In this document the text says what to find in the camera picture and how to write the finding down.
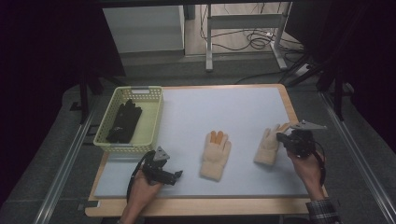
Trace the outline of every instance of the glove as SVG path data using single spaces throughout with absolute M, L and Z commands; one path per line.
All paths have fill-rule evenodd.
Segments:
M 256 156 L 254 157 L 255 162 L 274 165 L 277 149 L 279 147 L 276 134 L 285 132 L 290 125 L 285 123 L 281 128 L 279 128 L 279 126 L 279 124 L 275 125 L 272 130 L 269 128 L 265 129 Z
M 231 142 L 228 141 L 228 134 L 224 134 L 222 131 L 217 134 L 215 131 L 209 133 L 205 140 L 204 161 L 200 174 L 220 181 L 230 151 Z

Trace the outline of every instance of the wooden table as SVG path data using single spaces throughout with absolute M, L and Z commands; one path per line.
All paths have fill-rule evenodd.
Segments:
M 273 88 L 279 89 L 283 104 L 292 123 L 298 123 L 290 98 L 283 85 L 230 85 L 230 86 L 188 86 L 163 87 L 174 89 L 232 89 L 232 88 Z M 125 199 L 98 199 L 94 196 L 98 181 L 105 169 L 108 153 L 104 153 L 99 166 L 89 201 L 97 201 L 97 207 L 87 207 L 89 217 L 120 217 L 126 205 Z M 218 215 L 273 215 L 273 214 L 306 214 L 305 203 L 309 198 L 157 198 L 141 213 L 143 217 L 166 216 L 218 216 Z

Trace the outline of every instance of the white board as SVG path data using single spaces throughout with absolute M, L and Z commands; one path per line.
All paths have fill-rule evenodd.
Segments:
M 164 90 L 163 99 L 158 146 L 171 157 L 163 169 L 183 174 L 174 186 L 165 185 L 159 197 L 307 195 L 282 144 L 275 165 L 253 161 L 265 128 L 289 122 L 277 88 Z M 220 182 L 199 175 L 205 136 L 212 130 L 224 131 L 232 143 Z M 138 161 L 110 154 L 94 195 L 124 198 Z

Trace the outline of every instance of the white glove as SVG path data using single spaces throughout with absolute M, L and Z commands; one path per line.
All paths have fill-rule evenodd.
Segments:
M 255 162 L 274 165 L 277 149 L 279 147 L 276 134 L 285 132 L 290 125 L 286 123 L 282 125 L 281 128 L 279 128 L 279 126 L 279 124 L 275 125 L 272 130 L 269 128 L 265 129 L 256 156 L 254 157 Z
M 221 180 L 223 169 L 227 163 L 231 151 L 231 142 L 228 135 L 215 131 L 206 135 L 204 161 L 200 174 L 217 181 Z

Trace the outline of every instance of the plastic basket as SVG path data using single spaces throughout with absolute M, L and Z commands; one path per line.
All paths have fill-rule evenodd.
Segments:
M 109 143 L 106 140 L 121 104 L 129 99 L 142 108 L 142 114 L 136 124 L 134 136 L 129 144 Z M 161 116 L 163 112 L 163 88 L 118 87 L 114 90 L 102 122 L 93 139 L 93 144 L 107 152 L 127 152 L 144 154 L 156 147 Z

